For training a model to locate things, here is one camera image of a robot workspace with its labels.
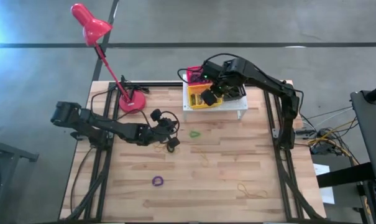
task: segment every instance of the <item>red desk lamp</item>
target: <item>red desk lamp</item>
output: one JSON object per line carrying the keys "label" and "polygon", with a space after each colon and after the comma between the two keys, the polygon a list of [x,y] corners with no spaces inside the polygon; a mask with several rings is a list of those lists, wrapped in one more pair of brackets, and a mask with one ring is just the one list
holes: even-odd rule
{"label": "red desk lamp", "polygon": [[74,4],[71,7],[70,11],[78,20],[78,22],[83,26],[83,36],[87,46],[94,45],[98,56],[103,61],[106,68],[112,75],[114,81],[116,81],[117,87],[122,92],[122,96],[119,100],[120,108],[125,112],[144,109],[146,103],[145,95],[138,90],[131,90],[133,92],[130,95],[128,94],[128,92],[121,86],[119,80],[116,78],[112,69],[110,68],[102,48],[96,43],[99,38],[104,36],[112,29],[112,25],[105,21],[96,19],[82,3]]}

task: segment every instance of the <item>wooden tabletop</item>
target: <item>wooden tabletop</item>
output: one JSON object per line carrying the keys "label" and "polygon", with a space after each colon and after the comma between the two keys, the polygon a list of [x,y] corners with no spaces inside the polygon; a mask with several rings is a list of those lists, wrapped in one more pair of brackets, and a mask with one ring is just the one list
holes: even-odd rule
{"label": "wooden tabletop", "polygon": [[[107,88],[108,82],[93,82],[87,105],[94,94]],[[189,114],[184,123],[182,87],[151,87],[144,112],[147,116],[156,108],[174,112],[181,122],[178,132],[181,144],[170,154],[158,144],[136,146],[115,137],[103,222],[285,221],[264,93],[254,87],[246,87],[246,92],[249,110],[242,121],[237,120],[236,112],[198,110]],[[95,113],[102,114],[105,99],[106,95],[94,99]],[[119,122],[145,120],[138,113],[129,114]],[[296,119],[295,126],[301,125],[301,119]],[[192,131],[200,136],[191,138]],[[70,214],[71,185],[88,150],[87,141],[80,141],[76,147],[61,218]],[[76,183],[73,208],[88,190],[94,151]],[[301,192],[325,217],[308,148],[295,146],[291,154]],[[157,175],[164,178],[160,187],[152,186],[152,178]],[[238,190],[238,187],[243,189],[240,184],[246,187],[246,193]],[[289,198],[296,217],[290,191]]]}

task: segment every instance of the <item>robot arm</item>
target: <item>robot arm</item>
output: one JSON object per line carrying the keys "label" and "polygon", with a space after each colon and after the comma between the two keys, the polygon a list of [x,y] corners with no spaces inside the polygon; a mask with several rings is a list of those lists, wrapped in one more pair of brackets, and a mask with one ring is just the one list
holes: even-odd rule
{"label": "robot arm", "polygon": [[298,115],[300,99],[291,84],[281,82],[260,71],[253,63],[243,58],[228,60],[219,66],[210,61],[203,64],[201,77],[211,80],[210,90],[202,92],[201,97],[207,105],[216,102],[216,97],[228,94],[232,88],[248,83],[280,97],[282,102],[283,127],[279,131],[278,143],[283,149],[293,149],[295,134],[293,120]]}
{"label": "robot arm", "polygon": [[114,133],[126,142],[138,146],[148,146],[157,141],[163,143],[168,140],[167,150],[173,152],[180,142],[170,135],[176,132],[174,130],[178,122],[161,118],[161,115],[159,109],[154,110],[150,115],[158,122],[156,127],[144,123],[124,124],[81,108],[78,103],[58,102],[51,122],[56,126],[75,129],[77,133],[71,133],[74,138],[77,138],[77,135],[87,136],[90,143],[96,146],[106,146],[108,133]]}

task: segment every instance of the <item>gray floor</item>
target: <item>gray floor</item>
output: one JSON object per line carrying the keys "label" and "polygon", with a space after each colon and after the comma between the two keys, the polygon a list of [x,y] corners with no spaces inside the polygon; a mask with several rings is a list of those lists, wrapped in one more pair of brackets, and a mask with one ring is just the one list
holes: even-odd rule
{"label": "gray floor", "polygon": [[[81,2],[108,19],[112,0]],[[0,0],[0,42],[82,43],[73,3]],[[121,0],[110,42],[376,42],[376,0]],[[349,106],[350,92],[376,87],[376,47],[108,49],[107,58],[129,80],[177,80],[178,68],[220,52],[292,79],[305,92],[307,116]],[[95,63],[92,49],[0,49],[0,141],[40,153],[37,163],[18,166],[4,223],[57,219],[76,142],[50,117],[59,100],[85,105]],[[102,69],[99,79],[111,76]],[[353,117],[349,111],[321,127]],[[344,139],[368,161],[358,128]],[[359,222],[351,209],[326,208],[333,220]]]}

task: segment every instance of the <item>white paper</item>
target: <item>white paper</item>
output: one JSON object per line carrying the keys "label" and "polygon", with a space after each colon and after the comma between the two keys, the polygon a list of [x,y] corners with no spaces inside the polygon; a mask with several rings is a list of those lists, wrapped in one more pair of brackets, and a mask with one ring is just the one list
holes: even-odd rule
{"label": "white paper", "polygon": [[[330,172],[330,167],[326,165],[313,164],[316,175],[321,175]],[[332,187],[324,187],[320,189],[323,203],[334,204],[334,195],[332,194]]]}

